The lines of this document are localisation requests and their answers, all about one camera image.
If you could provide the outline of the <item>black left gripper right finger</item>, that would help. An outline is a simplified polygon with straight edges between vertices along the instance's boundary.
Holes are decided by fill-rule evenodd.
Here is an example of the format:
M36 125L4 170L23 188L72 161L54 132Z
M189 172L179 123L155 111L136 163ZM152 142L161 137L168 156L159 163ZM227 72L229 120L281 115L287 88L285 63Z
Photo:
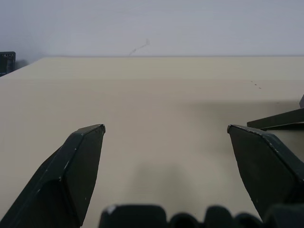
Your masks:
M229 125L240 177L264 219L272 206L304 206L304 162L272 133Z

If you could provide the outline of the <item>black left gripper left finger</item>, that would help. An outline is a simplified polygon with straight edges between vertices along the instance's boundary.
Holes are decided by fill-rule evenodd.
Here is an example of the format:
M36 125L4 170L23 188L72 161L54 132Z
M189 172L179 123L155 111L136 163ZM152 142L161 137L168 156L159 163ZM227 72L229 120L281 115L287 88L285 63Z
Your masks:
M105 126L71 133L36 170L0 228L80 228L95 188Z

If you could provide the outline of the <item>black-framed whiteboard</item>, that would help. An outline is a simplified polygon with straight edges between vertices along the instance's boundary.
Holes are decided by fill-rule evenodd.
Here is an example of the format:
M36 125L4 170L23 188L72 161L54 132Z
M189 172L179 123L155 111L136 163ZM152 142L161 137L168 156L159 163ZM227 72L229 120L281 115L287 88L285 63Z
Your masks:
M304 131L304 95L299 109L247 122L247 127L262 131L300 130Z

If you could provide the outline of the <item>dark computer monitor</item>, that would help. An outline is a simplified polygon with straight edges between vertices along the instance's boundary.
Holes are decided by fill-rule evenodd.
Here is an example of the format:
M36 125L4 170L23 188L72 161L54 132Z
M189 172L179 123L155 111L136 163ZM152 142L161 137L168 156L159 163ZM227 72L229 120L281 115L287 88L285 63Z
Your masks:
M0 52L0 77L15 70L16 53Z

